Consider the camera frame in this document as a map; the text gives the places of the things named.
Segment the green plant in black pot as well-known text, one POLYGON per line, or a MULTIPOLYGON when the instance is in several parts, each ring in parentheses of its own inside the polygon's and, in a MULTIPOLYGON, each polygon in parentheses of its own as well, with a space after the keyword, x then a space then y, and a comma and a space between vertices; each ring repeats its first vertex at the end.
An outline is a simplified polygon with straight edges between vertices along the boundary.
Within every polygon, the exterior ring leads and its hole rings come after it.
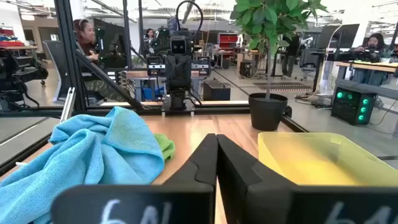
MULTIPOLYGON (((310 16, 326 12, 321 0, 235 0, 230 19, 250 36, 248 48, 266 56, 268 62, 281 47, 289 46, 283 38, 291 39, 296 29, 307 28, 310 16)), ((287 107, 287 98, 271 93, 267 84, 265 93, 249 95, 252 127, 261 131, 275 131, 287 107)))

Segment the red tool cabinet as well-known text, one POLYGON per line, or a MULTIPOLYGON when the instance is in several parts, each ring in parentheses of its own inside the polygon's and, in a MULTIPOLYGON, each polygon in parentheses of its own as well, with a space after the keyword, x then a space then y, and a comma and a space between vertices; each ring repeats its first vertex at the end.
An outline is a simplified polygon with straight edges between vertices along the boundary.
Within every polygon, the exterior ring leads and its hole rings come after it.
POLYGON ((237 42, 238 34, 226 32, 218 34, 218 45, 221 49, 233 49, 236 47, 237 42))

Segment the wooden desk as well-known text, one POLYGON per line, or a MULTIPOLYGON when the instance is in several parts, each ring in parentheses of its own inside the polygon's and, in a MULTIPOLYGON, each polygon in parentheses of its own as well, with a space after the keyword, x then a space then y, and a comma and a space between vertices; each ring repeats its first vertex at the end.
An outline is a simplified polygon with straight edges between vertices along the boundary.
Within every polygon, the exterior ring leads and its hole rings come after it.
POLYGON ((398 90, 383 88, 374 85, 368 85, 364 83, 357 83, 345 79, 347 68, 352 70, 353 68, 360 68, 366 70, 377 70, 387 73, 394 73, 398 75, 398 63, 354 63, 354 62, 336 62, 336 66, 339 67, 338 76, 335 81, 335 88, 342 87, 354 91, 365 91, 376 93, 387 98, 398 100, 398 90))

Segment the black box on floor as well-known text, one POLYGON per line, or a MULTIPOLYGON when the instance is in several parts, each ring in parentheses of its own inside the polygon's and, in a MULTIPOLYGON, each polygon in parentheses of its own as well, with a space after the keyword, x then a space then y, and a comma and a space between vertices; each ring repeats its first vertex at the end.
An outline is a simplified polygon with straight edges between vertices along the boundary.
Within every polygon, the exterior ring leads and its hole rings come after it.
POLYGON ((205 101, 229 101, 231 85, 218 80, 207 80, 203 83, 203 99, 205 101))

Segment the grey office chair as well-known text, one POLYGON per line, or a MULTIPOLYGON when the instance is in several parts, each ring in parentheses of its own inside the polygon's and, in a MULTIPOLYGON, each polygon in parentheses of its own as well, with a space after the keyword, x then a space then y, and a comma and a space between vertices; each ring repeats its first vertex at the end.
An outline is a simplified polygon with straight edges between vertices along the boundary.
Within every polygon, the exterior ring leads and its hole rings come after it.
POLYGON ((57 77, 57 87, 52 101, 56 104, 64 104, 71 83, 63 44, 59 40, 44 40, 42 45, 47 58, 52 61, 52 67, 57 77))

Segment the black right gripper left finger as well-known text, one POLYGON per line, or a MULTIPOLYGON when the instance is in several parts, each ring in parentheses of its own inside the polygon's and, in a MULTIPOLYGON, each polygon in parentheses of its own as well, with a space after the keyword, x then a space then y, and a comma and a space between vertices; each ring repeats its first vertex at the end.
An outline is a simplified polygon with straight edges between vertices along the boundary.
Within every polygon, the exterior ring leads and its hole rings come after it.
POLYGON ((53 224, 213 224, 218 140, 207 134, 161 185, 79 185, 53 202, 53 224))

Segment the person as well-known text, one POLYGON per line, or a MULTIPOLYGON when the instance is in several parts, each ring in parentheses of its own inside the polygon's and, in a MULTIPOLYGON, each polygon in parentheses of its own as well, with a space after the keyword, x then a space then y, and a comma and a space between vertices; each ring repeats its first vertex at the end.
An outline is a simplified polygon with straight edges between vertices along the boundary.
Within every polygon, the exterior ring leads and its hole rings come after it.
MULTIPOLYGON (((364 45, 352 48, 349 51, 354 56, 358 56, 360 60, 364 59, 365 62, 380 62, 382 51, 385 50, 386 47, 387 45, 384 43, 382 34, 375 33, 369 37, 364 45)), ((355 68, 352 81, 380 86, 385 75, 386 72, 379 70, 355 68)))
POLYGON ((154 44, 154 42, 155 42, 155 33, 151 28, 148 28, 144 36, 144 44, 147 48, 149 48, 154 44))
MULTIPOLYGON (((92 24, 87 19, 75 19, 73 21, 74 31, 76 32, 76 39, 90 62, 93 62, 97 67, 99 65, 99 54, 95 51, 95 30, 92 24)), ((95 74, 83 77, 86 90, 95 91, 99 95, 109 100, 123 102, 125 98, 116 90, 109 86, 106 82, 98 78, 95 74)))

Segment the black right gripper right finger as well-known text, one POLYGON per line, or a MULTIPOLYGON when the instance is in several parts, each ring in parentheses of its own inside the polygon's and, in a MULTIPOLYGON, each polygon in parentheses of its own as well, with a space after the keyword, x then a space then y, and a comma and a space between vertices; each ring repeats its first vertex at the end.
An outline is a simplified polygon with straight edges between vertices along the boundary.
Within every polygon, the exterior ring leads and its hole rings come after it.
POLYGON ((398 224, 398 187, 297 185, 218 136, 218 178, 235 224, 398 224))

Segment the yellow translucent plastic bin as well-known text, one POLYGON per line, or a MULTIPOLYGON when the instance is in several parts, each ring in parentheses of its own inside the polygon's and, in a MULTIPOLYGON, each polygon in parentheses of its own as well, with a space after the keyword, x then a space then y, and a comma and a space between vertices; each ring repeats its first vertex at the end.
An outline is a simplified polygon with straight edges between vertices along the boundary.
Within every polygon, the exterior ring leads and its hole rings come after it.
POLYGON ((398 187, 398 170, 335 133, 259 133, 258 159, 297 185, 398 187))

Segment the silver aluminium bracket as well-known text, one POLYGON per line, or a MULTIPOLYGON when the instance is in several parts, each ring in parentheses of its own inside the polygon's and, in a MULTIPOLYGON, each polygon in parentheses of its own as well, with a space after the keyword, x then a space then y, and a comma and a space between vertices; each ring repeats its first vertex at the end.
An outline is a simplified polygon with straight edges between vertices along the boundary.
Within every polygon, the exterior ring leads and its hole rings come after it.
POLYGON ((75 103, 75 97, 76 97, 76 92, 75 92, 75 87, 70 87, 68 89, 67 97, 64 103, 62 115, 60 117, 60 123, 68 120, 73 113, 73 107, 75 103))

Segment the wooden workbench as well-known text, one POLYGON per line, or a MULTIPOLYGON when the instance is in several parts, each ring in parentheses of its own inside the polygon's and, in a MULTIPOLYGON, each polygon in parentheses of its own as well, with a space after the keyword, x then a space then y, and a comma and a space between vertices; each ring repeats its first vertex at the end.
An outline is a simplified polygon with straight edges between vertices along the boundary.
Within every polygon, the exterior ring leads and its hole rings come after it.
MULTIPOLYGON (((127 71, 126 76, 136 84, 135 98, 138 101, 154 100, 159 86, 162 89, 161 93, 167 94, 165 77, 148 76, 147 72, 143 70, 127 71)), ((199 89, 202 81, 206 78, 208 78, 208 76, 200 75, 197 71, 192 71, 191 89, 196 96, 198 96, 200 92, 199 89)))

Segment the black monitor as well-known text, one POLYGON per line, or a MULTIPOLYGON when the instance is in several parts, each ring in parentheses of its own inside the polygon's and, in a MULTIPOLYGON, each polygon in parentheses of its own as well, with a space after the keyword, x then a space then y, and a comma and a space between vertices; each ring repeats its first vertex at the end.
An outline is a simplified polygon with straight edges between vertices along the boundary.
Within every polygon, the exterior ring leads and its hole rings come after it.
POLYGON ((347 24, 342 26, 325 26, 317 40, 316 48, 341 48, 349 49, 358 31, 359 24, 347 24))

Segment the black aluminium table frame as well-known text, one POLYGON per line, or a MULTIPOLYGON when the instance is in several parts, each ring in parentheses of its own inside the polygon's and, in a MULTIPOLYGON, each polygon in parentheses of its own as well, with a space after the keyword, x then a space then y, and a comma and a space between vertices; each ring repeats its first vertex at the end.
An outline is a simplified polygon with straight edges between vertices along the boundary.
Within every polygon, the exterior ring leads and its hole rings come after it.
MULTIPOLYGON (((249 104, 247 101, 239 103, 237 101, 221 101, 219 103, 211 101, 209 103, 192 103, 192 108, 187 108, 185 111, 164 111, 159 102, 154 102, 149 105, 144 105, 137 100, 130 97, 125 91, 123 91, 97 66, 89 62, 89 60, 76 49, 76 43, 74 43, 74 35, 72 31, 72 11, 70 3, 66 0, 54 0, 55 8, 60 13, 60 29, 63 36, 65 45, 63 46, 66 61, 67 61, 67 72, 71 76, 70 81, 72 87, 75 87, 76 97, 73 107, 72 115, 77 114, 90 114, 103 116, 110 112, 115 106, 122 106, 128 110, 133 110, 139 115, 200 115, 200 114, 248 114, 249 104), (122 103, 111 103, 109 106, 95 106, 89 107, 86 104, 84 95, 84 84, 81 79, 80 64, 83 64, 90 68, 97 76, 104 80, 108 85, 113 87, 118 93, 122 94, 125 98, 125 102, 122 103)), ((30 108, 29 110, 22 110, 17 112, 0 112, 0 117, 61 117, 63 108, 47 107, 47 108, 30 108)))

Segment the green microfiber towel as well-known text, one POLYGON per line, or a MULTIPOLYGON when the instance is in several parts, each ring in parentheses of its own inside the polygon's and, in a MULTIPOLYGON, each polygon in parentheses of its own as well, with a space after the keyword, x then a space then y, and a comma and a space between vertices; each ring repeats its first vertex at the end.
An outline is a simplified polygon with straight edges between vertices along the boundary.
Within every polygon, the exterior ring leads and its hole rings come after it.
POLYGON ((158 142, 162 151, 164 161, 169 161, 174 157, 175 144, 164 134, 154 134, 156 141, 158 142))

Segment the computer tower with green lights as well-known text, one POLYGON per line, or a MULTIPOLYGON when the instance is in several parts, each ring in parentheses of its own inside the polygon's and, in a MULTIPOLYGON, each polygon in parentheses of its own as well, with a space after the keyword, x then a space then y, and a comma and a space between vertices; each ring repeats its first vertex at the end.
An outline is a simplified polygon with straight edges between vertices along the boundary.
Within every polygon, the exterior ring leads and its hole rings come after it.
POLYGON ((377 95, 337 87, 331 107, 331 116, 351 125, 368 124, 377 95))

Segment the small potted plant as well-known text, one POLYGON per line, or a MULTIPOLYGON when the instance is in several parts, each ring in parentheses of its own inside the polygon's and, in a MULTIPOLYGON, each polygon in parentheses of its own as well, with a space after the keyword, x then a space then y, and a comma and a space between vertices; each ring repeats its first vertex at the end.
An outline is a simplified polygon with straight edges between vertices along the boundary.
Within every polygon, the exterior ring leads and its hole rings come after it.
POLYGON ((394 53, 393 50, 383 49, 381 52, 380 62, 381 63, 390 63, 393 53, 394 53))

